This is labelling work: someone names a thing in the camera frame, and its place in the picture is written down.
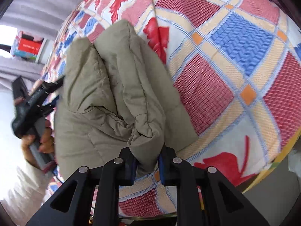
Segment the person's left hand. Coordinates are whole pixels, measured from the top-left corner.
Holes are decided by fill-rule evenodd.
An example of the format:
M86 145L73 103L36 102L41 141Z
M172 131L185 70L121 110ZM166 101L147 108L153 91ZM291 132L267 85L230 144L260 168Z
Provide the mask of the person's left hand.
M36 162L32 152L30 151L30 145L35 141L36 137L34 135L25 135L21 139L21 150L24 158L29 164L38 168L38 163ZM52 136L51 123L45 120L45 129L42 135L40 135L40 147L39 151L42 153L53 153L55 151L54 137Z

